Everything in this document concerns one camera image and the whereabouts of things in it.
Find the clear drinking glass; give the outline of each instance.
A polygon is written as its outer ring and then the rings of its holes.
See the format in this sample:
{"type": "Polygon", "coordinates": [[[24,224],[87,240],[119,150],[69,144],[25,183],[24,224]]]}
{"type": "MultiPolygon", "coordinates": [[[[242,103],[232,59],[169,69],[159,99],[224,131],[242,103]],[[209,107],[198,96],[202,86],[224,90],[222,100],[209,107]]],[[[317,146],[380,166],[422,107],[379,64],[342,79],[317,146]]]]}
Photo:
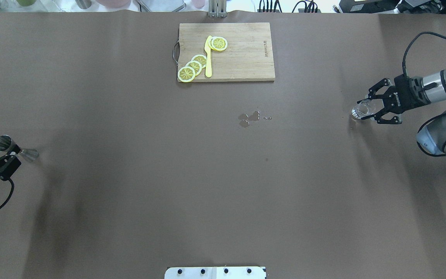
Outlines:
{"type": "Polygon", "coordinates": [[[365,116],[377,113],[377,103],[371,100],[363,100],[352,108],[352,116],[361,119],[365,116]]]}

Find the metal jigger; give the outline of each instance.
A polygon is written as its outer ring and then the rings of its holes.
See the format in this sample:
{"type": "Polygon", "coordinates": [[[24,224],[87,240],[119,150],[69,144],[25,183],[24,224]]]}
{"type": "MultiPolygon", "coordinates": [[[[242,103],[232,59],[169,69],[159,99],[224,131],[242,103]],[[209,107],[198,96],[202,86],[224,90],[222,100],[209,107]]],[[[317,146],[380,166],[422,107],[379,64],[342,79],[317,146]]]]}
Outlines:
{"type": "Polygon", "coordinates": [[[92,6],[91,0],[74,0],[80,9],[88,9],[92,6]]]}
{"type": "Polygon", "coordinates": [[[0,152],[14,152],[27,162],[33,162],[38,157],[37,150],[20,148],[7,134],[0,136],[0,152]]]}

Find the water spill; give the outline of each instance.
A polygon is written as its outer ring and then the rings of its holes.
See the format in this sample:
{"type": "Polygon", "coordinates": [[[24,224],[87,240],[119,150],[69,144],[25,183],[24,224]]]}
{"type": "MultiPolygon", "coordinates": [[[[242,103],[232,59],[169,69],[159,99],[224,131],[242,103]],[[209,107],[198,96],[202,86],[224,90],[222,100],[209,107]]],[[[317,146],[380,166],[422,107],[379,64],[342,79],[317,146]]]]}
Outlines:
{"type": "Polygon", "coordinates": [[[239,123],[239,125],[241,125],[241,126],[244,127],[244,128],[247,128],[247,127],[249,127],[249,125],[251,125],[251,124],[250,124],[249,121],[247,121],[247,120],[241,120],[241,122],[239,123]]]}
{"type": "Polygon", "coordinates": [[[251,116],[249,116],[249,121],[259,121],[261,113],[259,111],[255,111],[251,116]]]}
{"type": "MultiPolygon", "coordinates": [[[[241,125],[244,128],[247,128],[251,125],[250,123],[251,121],[259,121],[260,119],[261,119],[261,113],[259,111],[254,111],[251,116],[249,116],[246,113],[242,113],[241,115],[239,115],[239,120],[240,120],[239,125],[241,125]]],[[[271,120],[271,117],[265,117],[264,119],[271,120]]]]}
{"type": "Polygon", "coordinates": [[[249,119],[249,116],[248,116],[247,114],[245,114],[245,113],[242,113],[242,114],[239,116],[239,120],[247,120],[247,119],[249,119]]]}

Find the brown table surface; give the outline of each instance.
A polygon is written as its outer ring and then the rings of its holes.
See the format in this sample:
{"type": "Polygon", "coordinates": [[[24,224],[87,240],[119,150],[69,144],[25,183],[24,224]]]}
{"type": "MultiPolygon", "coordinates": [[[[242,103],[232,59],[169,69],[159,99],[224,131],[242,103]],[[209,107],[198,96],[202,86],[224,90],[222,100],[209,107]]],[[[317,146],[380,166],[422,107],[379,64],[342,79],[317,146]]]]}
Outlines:
{"type": "MultiPolygon", "coordinates": [[[[446,279],[446,158],[415,143],[446,102],[349,118],[422,31],[446,15],[0,14],[0,135],[41,154],[0,211],[0,278],[446,279]],[[178,83],[183,22],[270,22],[276,81],[178,83]]],[[[409,53],[410,75],[445,68],[441,39],[409,53]]]]}

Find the yellow knife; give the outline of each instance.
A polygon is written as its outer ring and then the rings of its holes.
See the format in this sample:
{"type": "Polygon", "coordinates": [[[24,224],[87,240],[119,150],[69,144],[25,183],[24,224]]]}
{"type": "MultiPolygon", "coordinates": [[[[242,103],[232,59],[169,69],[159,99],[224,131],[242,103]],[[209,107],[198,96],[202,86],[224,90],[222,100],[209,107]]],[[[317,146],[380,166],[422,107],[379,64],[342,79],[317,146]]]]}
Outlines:
{"type": "Polygon", "coordinates": [[[208,36],[206,43],[204,44],[204,51],[206,52],[206,71],[205,75],[210,78],[213,76],[213,68],[211,67],[211,47],[209,47],[209,42],[211,41],[211,36],[208,36]]]}

